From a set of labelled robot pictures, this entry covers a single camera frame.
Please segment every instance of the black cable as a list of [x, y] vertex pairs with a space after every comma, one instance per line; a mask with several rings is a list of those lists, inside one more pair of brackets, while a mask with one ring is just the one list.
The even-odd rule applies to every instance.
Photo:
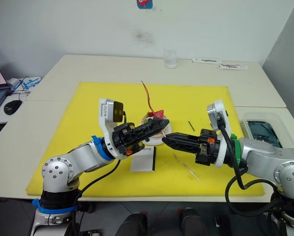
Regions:
[[15, 91], [12, 92], [12, 94], [14, 94], [16, 92], [31, 92], [31, 91], [29, 91], [29, 90], [15, 90]]
[[262, 214], [266, 211], [270, 211], [272, 210], [272, 208], [279, 204], [279, 203], [282, 203], [282, 200], [280, 199], [276, 199], [272, 202], [270, 202], [269, 204], [267, 204], [266, 206], [256, 210], [256, 211], [247, 211], [247, 212], [243, 212], [243, 211], [240, 211], [238, 209], [236, 209], [230, 202], [229, 200], [229, 190], [230, 190], [230, 187], [231, 185], [237, 181], [238, 182], [238, 185], [241, 189], [245, 190], [249, 187], [251, 187], [253, 184], [256, 184], [256, 183], [267, 183], [269, 184], [274, 192], [277, 191], [277, 187], [275, 184], [273, 184], [271, 181], [267, 180], [267, 179], [256, 179], [256, 180], [253, 180], [253, 181], [250, 181], [248, 182], [246, 185], [243, 184], [242, 182], [242, 178], [241, 178], [241, 175], [243, 175], [244, 173], [246, 173], [248, 171], [248, 167], [246, 166], [242, 171], [240, 171], [239, 169], [239, 166], [237, 164], [237, 160], [236, 160], [236, 157], [235, 157], [235, 153], [234, 153], [234, 150], [232, 148], [232, 145], [231, 145], [231, 141], [230, 141], [230, 138], [228, 136], [228, 133], [226, 131], [226, 128], [224, 125], [220, 125], [219, 127], [222, 135], [224, 136], [224, 139], [227, 143], [227, 149], [230, 153], [230, 160], [231, 160], [231, 163], [232, 163], [232, 166], [234, 168], [234, 171], [235, 171], [235, 177], [233, 177], [229, 183], [227, 184], [227, 187], [226, 187], [226, 190], [225, 190], [225, 198], [226, 198], [226, 203], [228, 205], [228, 207], [234, 211], [235, 213], [239, 214], [239, 215], [242, 215], [242, 216], [247, 216], [247, 217], [251, 217], [251, 216], [257, 216], [259, 214]]
[[80, 217], [79, 225], [82, 226], [82, 221], [84, 218], [85, 212], [83, 212], [82, 216]]
[[231, 145], [231, 141], [230, 141], [230, 138], [228, 136], [228, 133], [226, 131], [226, 128], [224, 125], [221, 125], [219, 127], [222, 135], [224, 136], [224, 139], [227, 143], [227, 149], [229, 151], [229, 154], [230, 154], [230, 160], [231, 160], [231, 163], [232, 163], [232, 166], [234, 168], [234, 171], [235, 171], [235, 177], [236, 177], [236, 180], [237, 180], [237, 183], [239, 185], [239, 187], [243, 190], [245, 190], [246, 188], [244, 187], [244, 184], [242, 182], [242, 179], [241, 179], [241, 175], [240, 175], [240, 169], [239, 169], [239, 166], [237, 164], [237, 160], [236, 160], [236, 157], [235, 157], [235, 153], [234, 153], [234, 150], [232, 149], [232, 145]]
[[[243, 175], [244, 173], [247, 172], [247, 168], [243, 169], [241, 172], [240, 172], [240, 175]], [[230, 202], [229, 200], [229, 190], [230, 190], [230, 187], [231, 185], [236, 181], [236, 177], [233, 177], [229, 183], [227, 184], [227, 187], [226, 187], [226, 190], [225, 190], [225, 197], [226, 197], [226, 203], [228, 205], [228, 207], [234, 211], [235, 213], [239, 214], [239, 215], [242, 215], [242, 216], [247, 216], [247, 217], [252, 217], [252, 216], [257, 216], [259, 214], [262, 214], [266, 211], [271, 211], [272, 208], [281, 203], [282, 201], [280, 199], [275, 199], [274, 201], [268, 203], [267, 205], [265, 205], [264, 207], [256, 210], [256, 211], [240, 211], [238, 209], [236, 209]], [[277, 188], [272, 182], [270, 182], [269, 180], [266, 180], [266, 179], [256, 179], [256, 180], [253, 180], [251, 182], [248, 182], [245, 186], [246, 188], [249, 188], [250, 186], [252, 186], [253, 184], [256, 184], [256, 183], [261, 183], [261, 182], [265, 182], [265, 183], [268, 183], [270, 184], [272, 187], [275, 187]]]
[[124, 116], [124, 123], [126, 123], [126, 113], [123, 111], [123, 116]]
[[268, 215], [267, 215], [267, 225], [268, 225], [270, 235], [274, 236], [273, 228], [272, 228], [272, 225], [271, 225], [271, 212], [269, 212]]
[[[89, 184], [87, 184], [76, 196], [74, 204], [77, 205], [78, 199], [83, 195], [83, 193], [90, 187], [92, 186], [94, 183], [97, 183], [99, 180], [102, 180], [103, 178], [107, 177], [108, 175], [112, 174], [117, 167], [119, 166], [121, 160], [118, 160], [117, 164], [114, 166], [114, 168], [112, 170], [110, 170], [109, 172], [107, 172], [106, 174], [104, 174], [103, 176], [96, 178], [95, 180], [91, 181]], [[78, 236], [77, 233], [77, 226], [76, 226], [76, 211], [72, 211], [72, 227], [73, 227], [73, 234], [75, 236]]]
[[123, 202], [120, 202], [121, 203], [121, 205], [130, 213], [130, 214], [133, 214], [127, 207], [126, 207], [126, 205], [124, 205], [123, 204]]
[[283, 219], [278, 220], [277, 227], [279, 229], [279, 236], [288, 236], [287, 226]]
[[24, 93], [30, 93], [30, 92], [28, 92], [28, 91], [24, 91], [24, 92], [13, 92], [11, 95], [15, 95], [15, 94], [24, 94]]
[[24, 85], [23, 85], [25, 78], [30, 78], [30, 77], [29, 76], [25, 76], [23, 78], [23, 80], [20, 82], [20, 85], [21, 85], [21, 88], [22, 88], [22, 90], [20, 90], [20, 91], [26, 91], [25, 88], [24, 88]]

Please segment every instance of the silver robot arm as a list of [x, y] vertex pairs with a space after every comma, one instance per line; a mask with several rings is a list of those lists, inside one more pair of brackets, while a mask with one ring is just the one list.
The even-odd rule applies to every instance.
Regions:
[[60, 236], [72, 231], [71, 212], [77, 209], [80, 197], [80, 175], [142, 150], [142, 141], [161, 132], [169, 123], [167, 119], [153, 119], [136, 128], [134, 123], [126, 122], [118, 126], [124, 114], [122, 103], [100, 99], [99, 125], [104, 137], [92, 136], [91, 141], [44, 163], [41, 170], [43, 192], [40, 199], [33, 200], [37, 210], [31, 236], [54, 235], [55, 232]]
[[238, 180], [237, 177], [241, 179], [240, 172], [244, 170], [262, 178], [259, 182], [267, 181], [274, 188], [271, 202], [280, 202], [280, 212], [275, 217], [294, 227], [294, 148], [277, 148], [246, 138], [237, 140], [231, 134], [228, 114], [221, 100], [208, 105], [207, 112], [213, 130], [202, 129], [199, 137], [172, 133], [163, 138], [163, 142], [173, 149], [194, 153], [198, 164], [214, 164], [216, 167], [228, 164], [237, 170], [234, 181]]

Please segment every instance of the black mouse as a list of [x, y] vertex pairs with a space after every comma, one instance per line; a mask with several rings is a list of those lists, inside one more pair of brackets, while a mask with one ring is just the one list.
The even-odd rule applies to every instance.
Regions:
[[4, 112], [8, 115], [12, 115], [17, 111], [17, 109], [20, 107], [21, 104], [22, 104], [21, 100], [14, 100], [14, 101], [8, 102], [4, 106]]

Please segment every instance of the white label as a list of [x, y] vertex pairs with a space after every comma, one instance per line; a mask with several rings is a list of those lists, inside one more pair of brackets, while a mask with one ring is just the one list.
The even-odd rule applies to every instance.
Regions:
[[131, 172], [153, 172], [154, 171], [154, 146], [145, 147], [135, 153], [132, 159]]
[[107, 117], [108, 116], [108, 105], [106, 105], [106, 104], [102, 105], [101, 116], [102, 117]]

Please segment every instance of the yellow mat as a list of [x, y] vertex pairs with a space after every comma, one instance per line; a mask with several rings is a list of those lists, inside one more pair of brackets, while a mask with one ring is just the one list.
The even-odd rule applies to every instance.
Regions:
[[[206, 112], [208, 104], [222, 99], [229, 114], [232, 133], [242, 137], [235, 109], [227, 87], [147, 85], [154, 110], [165, 111], [173, 132], [199, 135], [201, 128], [211, 129]], [[64, 154], [79, 144], [91, 139], [91, 135], [102, 136], [98, 124], [99, 98], [109, 98], [124, 104], [127, 122], [140, 124], [148, 111], [147, 97], [139, 84], [80, 83], [73, 99], [55, 132], [27, 187], [28, 195], [42, 192], [42, 164], [52, 156]], [[195, 128], [194, 132], [188, 120]], [[195, 179], [174, 158], [173, 153], [188, 165], [201, 181]], [[176, 151], [165, 144], [157, 146], [155, 172], [131, 173], [132, 157], [121, 161], [118, 169], [90, 187], [84, 197], [144, 197], [144, 196], [223, 196], [228, 181], [234, 176], [232, 168], [224, 165], [216, 168], [195, 163], [195, 155]], [[111, 170], [116, 161], [92, 173], [80, 177], [80, 189], [90, 181]], [[253, 177], [245, 175], [247, 182]], [[261, 185], [242, 191], [234, 184], [230, 194], [259, 196], [264, 194]]]

